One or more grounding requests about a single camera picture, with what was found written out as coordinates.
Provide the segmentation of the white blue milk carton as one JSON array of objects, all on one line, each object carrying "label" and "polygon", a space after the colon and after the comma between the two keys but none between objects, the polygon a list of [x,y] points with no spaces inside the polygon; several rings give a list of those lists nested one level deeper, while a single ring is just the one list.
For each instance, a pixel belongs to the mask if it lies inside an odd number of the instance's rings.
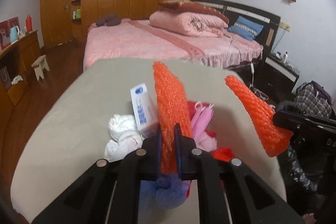
[{"label": "white blue milk carton", "polygon": [[151,138],[157,132],[159,118],[145,83],[131,88],[130,96],[137,129],[145,138]]}]

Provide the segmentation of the pink sheeted bed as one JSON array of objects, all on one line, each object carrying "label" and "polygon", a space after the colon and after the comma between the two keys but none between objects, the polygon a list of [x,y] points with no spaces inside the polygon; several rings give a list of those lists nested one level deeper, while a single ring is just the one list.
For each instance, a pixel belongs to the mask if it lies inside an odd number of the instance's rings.
[{"label": "pink sheeted bed", "polygon": [[258,42],[227,31],[222,37],[192,37],[152,27],[147,20],[124,19],[116,26],[90,26],[83,68],[102,59],[138,58],[179,59],[227,69],[260,61],[263,50]]}]

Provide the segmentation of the blue mesh net ball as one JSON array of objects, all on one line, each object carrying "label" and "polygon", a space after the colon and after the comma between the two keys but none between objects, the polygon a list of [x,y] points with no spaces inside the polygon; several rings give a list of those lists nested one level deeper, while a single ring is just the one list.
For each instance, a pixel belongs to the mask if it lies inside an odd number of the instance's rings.
[{"label": "blue mesh net ball", "polygon": [[189,196],[191,181],[182,181],[176,173],[160,176],[156,181],[141,181],[139,209],[158,207],[170,210],[181,206]]}]

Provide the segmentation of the light blue electric kettle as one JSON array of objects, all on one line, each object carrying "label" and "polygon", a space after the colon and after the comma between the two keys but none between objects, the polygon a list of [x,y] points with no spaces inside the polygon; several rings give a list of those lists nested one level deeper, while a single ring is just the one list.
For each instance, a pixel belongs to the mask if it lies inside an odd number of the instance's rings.
[{"label": "light blue electric kettle", "polygon": [[13,26],[10,29],[10,42],[14,43],[19,40],[20,29],[18,26]]}]

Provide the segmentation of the white plastic bag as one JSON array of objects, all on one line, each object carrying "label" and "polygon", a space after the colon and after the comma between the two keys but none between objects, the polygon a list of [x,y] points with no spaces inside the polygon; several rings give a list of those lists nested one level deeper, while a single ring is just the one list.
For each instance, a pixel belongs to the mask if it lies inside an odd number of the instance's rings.
[{"label": "white plastic bag", "polygon": [[108,122],[108,129],[114,141],[118,141],[125,133],[138,133],[134,115],[114,114]]}]

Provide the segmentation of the red gift box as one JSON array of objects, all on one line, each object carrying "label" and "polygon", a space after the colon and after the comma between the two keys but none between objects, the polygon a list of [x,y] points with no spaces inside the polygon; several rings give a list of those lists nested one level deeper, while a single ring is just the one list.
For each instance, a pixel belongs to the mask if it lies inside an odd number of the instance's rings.
[{"label": "red gift box", "polygon": [[2,21],[0,23],[0,32],[1,32],[1,51],[4,50],[9,44],[10,41],[10,29],[13,26],[19,26],[19,18],[16,16],[14,18]]}]

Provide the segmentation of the black white nightstand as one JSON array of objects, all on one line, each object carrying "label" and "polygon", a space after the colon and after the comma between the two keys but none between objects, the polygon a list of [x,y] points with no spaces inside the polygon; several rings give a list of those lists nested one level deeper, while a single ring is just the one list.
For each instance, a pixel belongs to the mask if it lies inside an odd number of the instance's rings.
[{"label": "black white nightstand", "polygon": [[278,103],[292,98],[299,74],[269,54],[257,70],[254,86]]}]

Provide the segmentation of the red patterned blanket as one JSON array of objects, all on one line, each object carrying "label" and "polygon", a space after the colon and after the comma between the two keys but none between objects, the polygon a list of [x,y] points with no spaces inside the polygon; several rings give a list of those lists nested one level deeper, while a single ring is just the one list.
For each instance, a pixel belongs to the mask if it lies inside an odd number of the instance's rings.
[{"label": "red patterned blanket", "polygon": [[224,22],[226,22],[226,24],[230,23],[230,20],[217,9],[193,1],[162,1],[158,3],[158,10],[171,12],[173,14],[194,12],[199,14],[213,15],[221,18]]}]

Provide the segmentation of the red cloth rag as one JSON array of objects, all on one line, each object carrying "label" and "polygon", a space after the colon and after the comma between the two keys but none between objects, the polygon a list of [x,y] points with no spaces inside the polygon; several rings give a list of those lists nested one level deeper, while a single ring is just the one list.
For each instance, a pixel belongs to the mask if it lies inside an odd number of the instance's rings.
[{"label": "red cloth rag", "polygon": [[[188,108],[189,107],[189,102],[194,102],[194,101],[187,101],[187,105]],[[217,160],[221,160],[221,161],[225,161],[225,162],[229,162],[231,159],[233,159],[235,157],[234,153],[232,152],[232,150],[228,147],[217,147],[217,149],[213,152],[210,152],[212,154],[212,156],[217,159]]]}]

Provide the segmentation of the folded pink quilt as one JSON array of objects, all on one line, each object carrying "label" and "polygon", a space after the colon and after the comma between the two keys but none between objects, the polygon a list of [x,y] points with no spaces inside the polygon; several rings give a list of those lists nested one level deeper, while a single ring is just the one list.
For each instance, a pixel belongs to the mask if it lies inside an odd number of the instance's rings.
[{"label": "folded pink quilt", "polygon": [[192,37],[222,37],[228,28],[228,24],[217,16],[194,12],[156,11],[149,17],[149,22],[156,28]]}]

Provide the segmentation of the wall power socket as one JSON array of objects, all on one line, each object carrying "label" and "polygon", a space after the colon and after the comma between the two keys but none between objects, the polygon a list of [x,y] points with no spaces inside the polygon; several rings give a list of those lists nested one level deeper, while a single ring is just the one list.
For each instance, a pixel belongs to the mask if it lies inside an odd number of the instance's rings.
[{"label": "wall power socket", "polygon": [[280,22],[279,27],[288,32],[291,30],[291,26],[285,22]]}]

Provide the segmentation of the small white wooden stool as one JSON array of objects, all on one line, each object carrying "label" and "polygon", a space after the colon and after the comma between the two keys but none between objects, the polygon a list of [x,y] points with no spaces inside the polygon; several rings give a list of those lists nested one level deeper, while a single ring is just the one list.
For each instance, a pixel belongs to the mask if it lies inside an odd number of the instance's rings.
[{"label": "small white wooden stool", "polygon": [[50,71],[50,67],[49,67],[49,64],[47,62],[47,56],[46,55],[39,56],[31,64],[31,67],[34,69],[37,81],[40,80],[40,79],[44,80],[44,78],[45,78],[45,75],[44,75],[44,72],[43,72],[44,70],[46,70],[48,72]]}]

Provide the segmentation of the white cloth on shelf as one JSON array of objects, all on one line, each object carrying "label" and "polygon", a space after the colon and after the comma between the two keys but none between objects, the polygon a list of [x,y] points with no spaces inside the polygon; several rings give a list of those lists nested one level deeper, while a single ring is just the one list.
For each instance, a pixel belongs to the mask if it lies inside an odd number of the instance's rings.
[{"label": "white cloth on shelf", "polygon": [[13,78],[13,80],[11,81],[12,85],[16,85],[18,84],[20,81],[23,81],[23,77],[21,75],[17,75]]}]

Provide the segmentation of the wooden sideboard cabinet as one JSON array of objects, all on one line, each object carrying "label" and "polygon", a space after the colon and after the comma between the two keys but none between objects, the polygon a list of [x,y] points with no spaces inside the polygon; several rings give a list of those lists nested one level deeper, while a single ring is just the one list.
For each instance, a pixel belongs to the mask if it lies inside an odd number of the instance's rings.
[{"label": "wooden sideboard cabinet", "polygon": [[[37,31],[30,32],[1,51],[1,132],[4,132],[29,83],[28,78],[33,72],[31,64],[40,55]],[[17,75],[21,75],[23,81],[12,85],[11,81]]]}]

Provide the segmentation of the blue pillow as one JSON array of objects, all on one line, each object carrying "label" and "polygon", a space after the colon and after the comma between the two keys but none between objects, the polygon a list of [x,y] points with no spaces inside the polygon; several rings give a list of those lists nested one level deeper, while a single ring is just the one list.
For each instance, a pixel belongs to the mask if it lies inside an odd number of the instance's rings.
[{"label": "blue pillow", "polygon": [[227,31],[252,41],[262,32],[263,28],[264,26],[262,24],[255,23],[239,16],[236,22],[230,26]]}]

